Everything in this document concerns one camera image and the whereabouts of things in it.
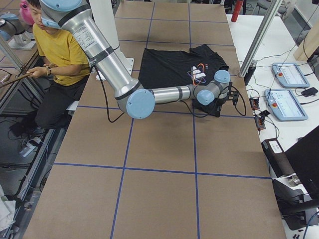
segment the black cloth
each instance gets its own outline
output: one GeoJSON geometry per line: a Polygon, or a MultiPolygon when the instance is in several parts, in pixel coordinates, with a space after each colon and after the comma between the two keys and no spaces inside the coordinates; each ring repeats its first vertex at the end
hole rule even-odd
{"type": "Polygon", "coordinates": [[[188,72],[199,63],[208,66],[205,68],[206,83],[201,85],[207,85],[212,81],[216,71],[229,68],[223,58],[206,44],[190,48],[189,53],[146,48],[143,53],[139,81],[146,89],[190,85],[192,79],[188,72]]]}
{"type": "Polygon", "coordinates": [[[71,86],[63,86],[52,81],[48,92],[38,109],[35,122],[41,128],[64,128],[70,123],[71,116],[65,110],[82,95],[89,75],[71,86]]]}

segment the yellow shirt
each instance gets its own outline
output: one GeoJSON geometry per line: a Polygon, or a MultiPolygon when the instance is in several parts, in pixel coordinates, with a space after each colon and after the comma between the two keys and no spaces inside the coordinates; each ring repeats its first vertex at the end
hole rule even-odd
{"type": "Polygon", "coordinates": [[[76,76],[56,75],[54,79],[56,83],[63,86],[70,86],[90,74],[87,57],[70,32],[58,30],[54,34],[48,34],[34,24],[33,34],[39,55],[45,56],[52,64],[59,67],[83,65],[81,72],[76,76]]]}

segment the black pants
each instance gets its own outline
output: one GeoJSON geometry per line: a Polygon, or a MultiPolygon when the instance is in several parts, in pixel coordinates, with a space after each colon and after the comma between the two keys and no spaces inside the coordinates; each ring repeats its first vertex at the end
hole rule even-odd
{"type": "Polygon", "coordinates": [[[88,78],[89,75],[71,86],[62,86],[52,81],[35,117],[37,125],[41,128],[67,127],[71,116],[65,110],[80,99],[88,78]]]}

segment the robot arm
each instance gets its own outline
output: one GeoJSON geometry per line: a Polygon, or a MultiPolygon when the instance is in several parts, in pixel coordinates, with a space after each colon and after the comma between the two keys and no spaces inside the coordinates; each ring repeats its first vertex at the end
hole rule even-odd
{"type": "Polygon", "coordinates": [[[25,34],[25,28],[13,13],[5,13],[0,16],[0,35],[5,41],[13,37],[19,46],[31,42],[31,39],[25,34]]]}
{"type": "Polygon", "coordinates": [[[133,118],[149,116],[156,103],[168,103],[197,98],[208,105],[215,98],[228,95],[230,75],[218,71],[207,86],[180,86],[160,89],[144,89],[130,76],[91,18],[92,11],[85,0],[40,0],[44,25],[70,31],[77,40],[91,65],[102,73],[114,89],[114,97],[123,112],[133,118]]]}

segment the label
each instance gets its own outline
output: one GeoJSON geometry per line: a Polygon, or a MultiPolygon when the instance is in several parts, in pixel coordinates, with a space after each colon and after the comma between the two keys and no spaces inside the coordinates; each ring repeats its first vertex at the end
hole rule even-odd
{"type": "Polygon", "coordinates": [[[98,43],[86,26],[82,26],[76,30],[73,36],[84,51],[89,50],[98,43]]]}
{"type": "Polygon", "coordinates": [[[282,153],[283,151],[281,150],[281,148],[278,145],[277,141],[269,141],[269,145],[272,148],[274,153],[282,153]]]}

